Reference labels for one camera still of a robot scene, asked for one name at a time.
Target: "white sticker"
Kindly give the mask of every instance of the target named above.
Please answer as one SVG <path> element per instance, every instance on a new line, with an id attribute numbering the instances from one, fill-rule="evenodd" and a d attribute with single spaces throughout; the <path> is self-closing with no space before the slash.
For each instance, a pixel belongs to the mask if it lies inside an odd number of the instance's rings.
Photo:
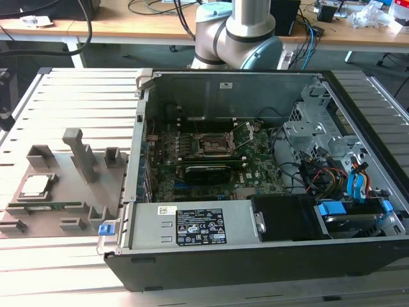
<path id="1" fill-rule="evenodd" d="M 231 90 L 233 88 L 233 82 L 220 82 L 221 90 Z"/>
<path id="2" fill-rule="evenodd" d="M 158 216 L 174 216 L 178 206 L 159 206 L 158 207 Z"/>

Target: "blue cable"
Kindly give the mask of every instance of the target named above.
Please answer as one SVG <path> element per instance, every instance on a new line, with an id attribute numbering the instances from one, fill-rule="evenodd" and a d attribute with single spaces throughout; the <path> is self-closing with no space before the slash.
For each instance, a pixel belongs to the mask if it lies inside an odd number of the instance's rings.
<path id="1" fill-rule="evenodd" d="M 313 45 L 314 45 L 314 31 L 312 29 L 312 27 L 310 25 L 307 25 L 309 27 L 309 31 L 311 32 L 311 43 L 309 45 L 309 50 L 308 50 L 308 54 L 307 54 L 307 58 L 305 59 L 305 63 L 303 65 L 303 67 L 301 68 L 301 70 L 304 70 L 304 68 L 307 66 L 309 59 L 311 58 L 311 51 L 313 49 Z"/>

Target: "plastic bag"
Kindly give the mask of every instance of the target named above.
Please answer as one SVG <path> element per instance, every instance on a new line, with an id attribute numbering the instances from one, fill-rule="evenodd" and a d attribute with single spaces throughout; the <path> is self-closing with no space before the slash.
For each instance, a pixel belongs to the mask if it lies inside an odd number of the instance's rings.
<path id="1" fill-rule="evenodd" d="M 362 11 L 353 12 L 349 15 L 347 20 L 355 29 L 368 26 L 374 26 L 378 29 L 379 24 L 387 25 L 389 23 L 385 15 L 388 14 L 383 13 L 374 4 L 369 3 Z"/>

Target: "blue clip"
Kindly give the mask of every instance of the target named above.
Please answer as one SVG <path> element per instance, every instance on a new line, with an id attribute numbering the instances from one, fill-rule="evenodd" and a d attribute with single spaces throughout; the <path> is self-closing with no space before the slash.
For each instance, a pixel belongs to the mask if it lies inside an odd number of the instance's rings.
<path id="1" fill-rule="evenodd" d="M 382 207 L 385 209 L 387 214 L 391 213 L 394 210 L 394 207 L 392 206 L 389 200 L 384 200 L 382 202 Z"/>
<path id="2" fill-rule="evenodd" d="M 115 235 L 115 225 L 102 224 L 98 229 L 98 235 Z"/>
<path id="3" fill-rule="evenodd" d="M 322 216 L 346 214 L 344 205 L 340 201 L 324 201 L 318 205 L 318 210 Z"/>

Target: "motherboard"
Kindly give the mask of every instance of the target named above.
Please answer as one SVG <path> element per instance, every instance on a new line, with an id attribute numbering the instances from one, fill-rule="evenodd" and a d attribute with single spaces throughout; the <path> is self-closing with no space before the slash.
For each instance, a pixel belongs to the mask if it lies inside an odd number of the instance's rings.
<path id="1" fill-rule="evenodd" d="M 147 136 L 151 201 L 244 200 L 283 193 L 270 130 L 251 122 L 157 125 Z"/>

